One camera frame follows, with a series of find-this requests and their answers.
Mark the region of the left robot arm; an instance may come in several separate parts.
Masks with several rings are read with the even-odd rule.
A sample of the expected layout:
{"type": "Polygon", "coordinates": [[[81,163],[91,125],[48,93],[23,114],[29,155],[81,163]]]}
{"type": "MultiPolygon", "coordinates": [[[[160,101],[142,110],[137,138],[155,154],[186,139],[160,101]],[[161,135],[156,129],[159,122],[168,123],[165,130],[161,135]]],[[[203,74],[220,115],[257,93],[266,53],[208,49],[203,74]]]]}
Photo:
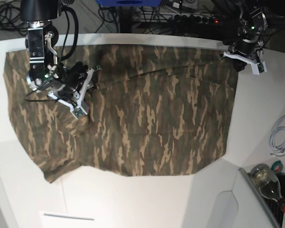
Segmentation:
{"type": "Polygon", "coordinates": [[[268,27],[266,16],[256,1],[236,0],[234,3],[239,10],[237,37],[231,41],[221,57],[232,59],[237,72],[249,65],[252,73],[259,75],[267,71],[262,60],[265,45],[262,32],[268,27]]]}

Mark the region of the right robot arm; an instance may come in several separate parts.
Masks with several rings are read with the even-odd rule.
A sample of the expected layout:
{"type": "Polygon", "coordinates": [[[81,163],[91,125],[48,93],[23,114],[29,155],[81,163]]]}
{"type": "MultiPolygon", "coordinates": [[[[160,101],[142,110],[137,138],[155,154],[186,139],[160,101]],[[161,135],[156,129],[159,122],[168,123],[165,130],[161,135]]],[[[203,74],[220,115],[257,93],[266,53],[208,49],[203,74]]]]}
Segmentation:
{"type": "Polygon", "coordinates": [[[28,24],[26,48],[29,53],[27,84],[34,92],[48,91],[49,97],[57,101],[74,102],[83,94],[88,67],[77,62],[72,68],[64,66],[77,47],[79,21],[70,7],[72,0],[22,0],[20,18],[28,24]],[[61,13],[71,15],[74,20],[74,41],[70,51],[64,54],[54,48],[59,33],[52,21],[61,13]]]}

